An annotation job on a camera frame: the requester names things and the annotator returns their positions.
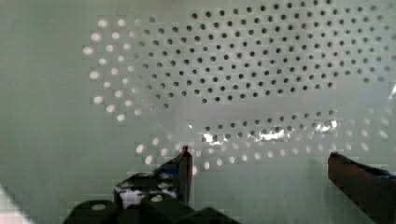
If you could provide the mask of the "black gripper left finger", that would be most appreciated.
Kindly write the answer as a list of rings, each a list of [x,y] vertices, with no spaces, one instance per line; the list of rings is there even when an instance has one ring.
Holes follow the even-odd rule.
[[[192,155],[184,146],[172,160],[152,172],[137,173],[116,185],[114,202],[121,209],[139,205],[150,194],[168,194],[183,203],[189,203],[192,181]]]

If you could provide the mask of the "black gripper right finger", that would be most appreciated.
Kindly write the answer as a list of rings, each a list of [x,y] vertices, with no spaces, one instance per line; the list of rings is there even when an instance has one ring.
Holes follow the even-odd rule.
[[[395,175],[332,152],[328,178],[374,224],[395,224]]]

